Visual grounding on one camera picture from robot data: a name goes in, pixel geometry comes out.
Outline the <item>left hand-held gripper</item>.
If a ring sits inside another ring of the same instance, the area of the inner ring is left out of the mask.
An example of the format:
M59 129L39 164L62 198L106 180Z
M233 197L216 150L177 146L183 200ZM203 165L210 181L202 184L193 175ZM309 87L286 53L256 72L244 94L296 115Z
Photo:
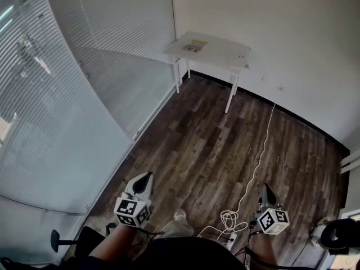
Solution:
M121 224L135 228L145 227L150 218L153 181L153 173L147 172L127 183L125 192L117 198L114 208L114 214Z

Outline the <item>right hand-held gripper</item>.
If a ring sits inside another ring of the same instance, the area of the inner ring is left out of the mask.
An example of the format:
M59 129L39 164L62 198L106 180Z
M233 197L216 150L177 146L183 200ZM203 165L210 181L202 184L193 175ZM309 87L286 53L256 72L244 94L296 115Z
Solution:
M288 212L281 209L277 196L267 183L262 185L260 194L259 209L253 214L249 228L258 225L264 234L278 235L290 225Z

